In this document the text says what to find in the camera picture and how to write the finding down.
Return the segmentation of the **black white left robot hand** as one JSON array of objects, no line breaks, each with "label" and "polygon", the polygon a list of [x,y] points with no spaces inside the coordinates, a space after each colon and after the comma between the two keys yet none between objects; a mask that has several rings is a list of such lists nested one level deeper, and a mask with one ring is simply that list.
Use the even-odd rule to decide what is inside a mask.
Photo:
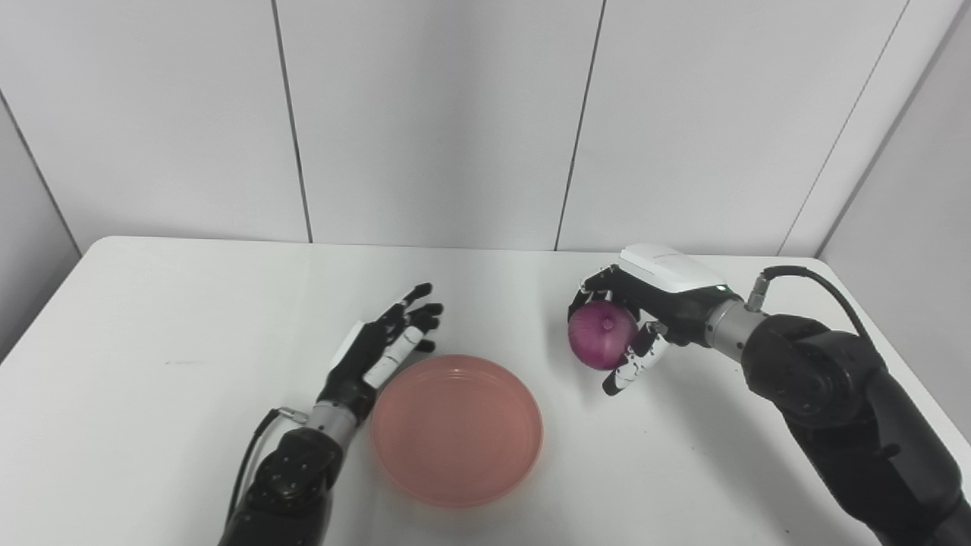
[{"label": "black white left robot hand", "polygon": [[371,414],[379,391],[413,353],[432,353],[428,338],[439,328],[444,305],[430,302],[413,307],[433,291],[430,282],[417,284],[384,314],[356,324],[336,355],[319,402],[333,402],[350,411],[358,424]]}]

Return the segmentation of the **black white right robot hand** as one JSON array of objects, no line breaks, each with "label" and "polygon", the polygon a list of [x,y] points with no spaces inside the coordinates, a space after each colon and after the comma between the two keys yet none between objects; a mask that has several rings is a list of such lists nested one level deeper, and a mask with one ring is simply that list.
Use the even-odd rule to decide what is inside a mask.
[{"label": "black white right robot hand", "polygon": [[626,246],[617,261],[580,283],[567,314],[594,301],[627,310],[637,329],[622,346],[618,364],[603,381],[607,395],[617,395],[675,345],[707,347],[709,319],[724,302],[740,295],[704,264],[669,246]]}]

